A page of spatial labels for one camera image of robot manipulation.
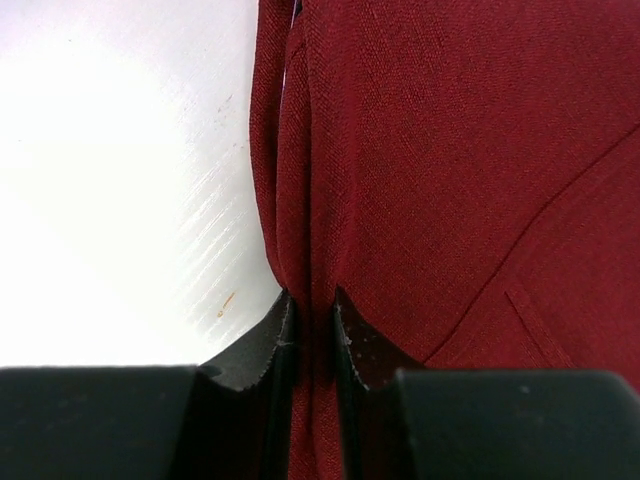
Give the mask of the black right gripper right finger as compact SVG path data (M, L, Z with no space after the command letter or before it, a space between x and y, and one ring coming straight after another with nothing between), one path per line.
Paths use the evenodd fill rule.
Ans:
M343 477L413 479L396 372L424 366L367 322L341 288L333 325Z

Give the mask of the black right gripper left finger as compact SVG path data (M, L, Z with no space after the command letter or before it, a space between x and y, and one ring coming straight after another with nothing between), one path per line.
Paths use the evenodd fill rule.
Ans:
M255 327L197 368L171 478L286 478L295 319L293 299L281 292Z

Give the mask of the dark red cloth napkin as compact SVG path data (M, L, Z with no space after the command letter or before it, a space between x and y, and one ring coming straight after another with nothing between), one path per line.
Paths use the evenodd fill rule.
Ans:
M341 475L337 288L429 367L638 384L637 2L263 1L249 130L290 478Z

